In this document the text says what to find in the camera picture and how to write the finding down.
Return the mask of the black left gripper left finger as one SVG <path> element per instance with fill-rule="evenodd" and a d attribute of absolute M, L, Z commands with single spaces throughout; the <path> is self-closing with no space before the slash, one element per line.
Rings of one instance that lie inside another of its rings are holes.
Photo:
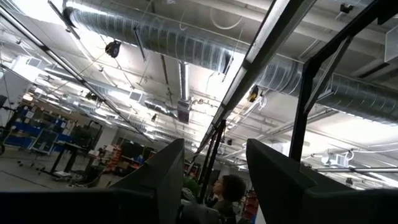
<path fill-rule="evenodd" d="M 0 192 L 0 224 L 175 224 L 184 147 L 174 140 L 105 189 Z"/>

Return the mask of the black aluminium rig frame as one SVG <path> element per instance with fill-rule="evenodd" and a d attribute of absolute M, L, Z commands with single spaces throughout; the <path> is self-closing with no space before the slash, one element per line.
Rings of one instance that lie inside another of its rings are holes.
<path fill-rule="evenodd" d="M 226 119 L 256 78 L 274 57 L 276 50 L 303 20 L 316 0 L 274 0 L 262 21 L 245 58 L 198 148 L 201 151 L 214 135 L 221 136 Z M 308 114 L 327 86 L 337 90 L 329 108 L 377 122 L 398 123 L 398 92 L 351 77 L 334 75 L 352 39 L 373 21 L 379 25 L 398 14 L 398 0 L 373 0 L 323 48 L 307 60 L 298 80 L 289 156 L 302 156 Z"/>

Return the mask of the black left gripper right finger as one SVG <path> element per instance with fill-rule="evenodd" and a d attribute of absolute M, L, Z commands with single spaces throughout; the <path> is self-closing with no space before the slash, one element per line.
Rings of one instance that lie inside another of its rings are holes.
<path fill-rule="evenodd" d="M 398 224 L 398 190 L 355 190 L 248 139 L 246 160 L 266 224 Z"/>

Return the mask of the black standing desk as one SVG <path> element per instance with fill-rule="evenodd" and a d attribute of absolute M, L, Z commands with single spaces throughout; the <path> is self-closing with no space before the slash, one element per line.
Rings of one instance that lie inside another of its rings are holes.
<path fill-rule="evenodd" d="M 88 125 L 76 125 L 72 129 L 72 133 L 69 140 L 66 141 L 55 141 L 55 145 L 60 146 L 61 150 L 53 163 L 51 169 L 47 172 L 48 175 L 53 177 L 55 180 L 66 178 L 70 180 L 72 177 L 72 168 L 78 157 L 82 155 L 85 157 L 90 150 L 93 150 L 100 134 L 102 133 L 103 125 L 97 121 L 91 120 Z M 57 166 L 62 156 L 68 152 L 70 157 L 63 170 L 57 170 Z"/>

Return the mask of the silver ceiling air duct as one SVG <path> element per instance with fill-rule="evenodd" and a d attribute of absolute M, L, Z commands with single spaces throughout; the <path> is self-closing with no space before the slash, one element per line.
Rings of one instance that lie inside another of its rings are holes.
<path fill-rule="evenodd" d="M 225 73 L 234 54 L 248 46 L 196 28 L 182 31 L 179 23 L 144 13 L 111 0 L 63 0 L 70 23 L 177 60 Z M 398 124 L 398 91 L 333 74 L 318 104 L 384 124 Z"/>

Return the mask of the person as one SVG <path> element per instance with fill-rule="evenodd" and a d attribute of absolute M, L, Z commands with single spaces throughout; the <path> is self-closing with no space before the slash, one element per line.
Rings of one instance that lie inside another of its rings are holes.
<path fill-rule="evenodd" d="M 237 175 L 222 176 L 213 186 L 213 193 L 217 196 L 212 206 L 219 214 L 220 224 L 236 224 L 234 203 L 240 201 L 246 191 L 246 184 Z"/>

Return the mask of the red storage bins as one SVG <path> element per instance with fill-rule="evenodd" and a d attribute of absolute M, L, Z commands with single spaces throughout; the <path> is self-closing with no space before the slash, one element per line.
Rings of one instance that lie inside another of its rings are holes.
<path fill-rule="evenodd" d="M 259 202 L 256 192 L 254 190 L 249 190 L 245 196 L 242 217 L 254 222 L 256 219 L 258 206 Z"/>

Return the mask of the large leafy green plant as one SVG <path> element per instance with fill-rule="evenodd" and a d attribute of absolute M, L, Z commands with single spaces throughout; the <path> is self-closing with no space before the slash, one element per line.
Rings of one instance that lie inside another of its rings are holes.
<path fill-rule="evenodd" d="M 200 186 L 195 179 L 190 177 L 184 178 L 183 187 L 189 189 L 194 196 L 197 196 L 200 192 Z"/>

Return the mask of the blue storage shelving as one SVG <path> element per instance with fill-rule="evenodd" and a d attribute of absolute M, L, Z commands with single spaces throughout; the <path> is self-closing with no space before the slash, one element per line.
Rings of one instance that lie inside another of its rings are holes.
<path fill-rule="evenodd" d="M 7 147 L 49 155 L 57 148 L 57 142 L 72 139 L 75 121 L 60 114 L 24 104 L 15 109 L 4 107 L 3 110 L 11 117 L 4 126 L 0 126 L 0 155 Z"/>

